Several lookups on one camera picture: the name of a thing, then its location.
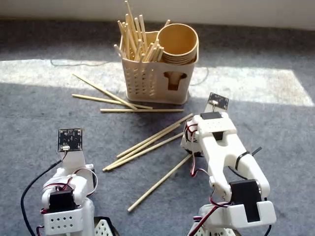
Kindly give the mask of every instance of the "cup rim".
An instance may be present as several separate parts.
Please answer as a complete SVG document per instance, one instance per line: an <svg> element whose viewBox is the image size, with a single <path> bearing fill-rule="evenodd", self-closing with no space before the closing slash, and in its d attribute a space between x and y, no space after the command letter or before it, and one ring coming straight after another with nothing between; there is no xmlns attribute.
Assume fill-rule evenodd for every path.
<svg viewBox="0 0 315 236"><path fill-rule="evenodd" d="M195 34L195 36L196 36L196 43L195 43L194 47L193 47L190 51L188 51L188 52L186 52L186 53L183 53L183 54L171 54L171 53L168 53L168 52L166 52L166 51L164 51L163 53L166 54L166 55L169 55L169 56L171 56L171 57L182 57L182 56L186 56L186 55L192 53L192 52L196 49L196 47L198 46L198 44L199 44L199 38L198 38L197 32L196 32L192 27L190 27L189 25L179 24L179 23L169 24L169 25L167 25L167 26L165 26L165 27L163 27L163 28L161 28L161 29L159 30L159 32L157 33L157 39L158 39L158 37L159 37L159 35L160 35L160 33L162 32L163 29L165 29L165 28L167 28L167 27L170 27L170 26L174 26L174 25L181 25L181 26L185 26L185 27L190 28L191 31L192 31L192 32Z"/></svg>

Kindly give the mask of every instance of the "power cord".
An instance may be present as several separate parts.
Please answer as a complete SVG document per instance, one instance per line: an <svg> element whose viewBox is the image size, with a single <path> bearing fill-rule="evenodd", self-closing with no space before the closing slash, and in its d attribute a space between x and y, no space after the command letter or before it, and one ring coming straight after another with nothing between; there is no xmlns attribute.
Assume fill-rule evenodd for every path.
<svg viewBox="0 0 315 236"><path fill-rule="evenodd" d="M37 176L35 179L32 180L32 182L26 187L26 189L24 190L22 196L21 196L21 210L22 210L22 214L23 214L23 218L26 224L27 229L29 230L29 233L31 234L31 236L36 236L33 229L31 228L31 225L29 223L28 217L26 215L25 212L25 207L24 207L24 197L27 194L27 192L29 191L29 189L32 187L32 185L39 179L41 178L44 174L46 174L47 172L49 172L50 170L52 170L55 166L57 166L58 164L60 164L64 158L67 156L68 152L65 152L62 160L59 160L57 162L55 162L54 164L52 164L47 170L45 170L43 173L41 173L39 176Z"/></svg>

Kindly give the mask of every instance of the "white wire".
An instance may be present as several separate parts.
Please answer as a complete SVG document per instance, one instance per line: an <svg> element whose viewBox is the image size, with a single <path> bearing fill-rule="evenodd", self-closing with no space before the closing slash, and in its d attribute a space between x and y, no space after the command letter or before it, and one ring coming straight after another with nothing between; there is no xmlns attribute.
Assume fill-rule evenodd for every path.
<svg viewBox="0 0 315 236"><path fill-rule="evenodd" d="M96 188L97 188L97 186L98 186L98 178L97 178L97 175L96 175L93 171L91 171L89 168L86 168L86 167L81 167L81 168L75 170L72 174L77 174L77 173L79 172L79 170L88 170L89 172L91 172L91 173L95 176L95 179L96 179L95 188L93 189L92 192L90 192L90 193L87 194L87 196L89 196L89 195L91 195L92 193L95 192L95 190L96 190Z"/></svg>

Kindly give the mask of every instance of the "perforated plastic panel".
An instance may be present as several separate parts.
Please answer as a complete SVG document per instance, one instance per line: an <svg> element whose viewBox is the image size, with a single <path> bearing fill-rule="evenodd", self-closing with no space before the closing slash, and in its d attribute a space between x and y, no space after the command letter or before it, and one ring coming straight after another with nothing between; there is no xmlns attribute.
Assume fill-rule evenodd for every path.
<svg viewBox="0 0 315 236"><path fill-rule="evenodd" d="M82 209L44 214L45 234L57 235L83 230Z"/></svg>
<svg viewBox="0 0 315 236"><path fill-rule="evenodd" d="M100 220L95 227L95 236L113 236L106 220Z"/></svg>

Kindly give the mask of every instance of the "white wall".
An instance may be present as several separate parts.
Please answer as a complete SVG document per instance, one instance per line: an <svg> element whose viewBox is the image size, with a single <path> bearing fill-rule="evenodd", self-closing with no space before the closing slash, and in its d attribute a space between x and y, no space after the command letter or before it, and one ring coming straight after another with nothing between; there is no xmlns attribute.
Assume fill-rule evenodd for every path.
<svg viewBox="0 0 315 236"><path fill-rule="evenodd" d="M147 21L315 30L315 0L129 0ZM0 0L0 16L118 20L124 0Z"/></svg>

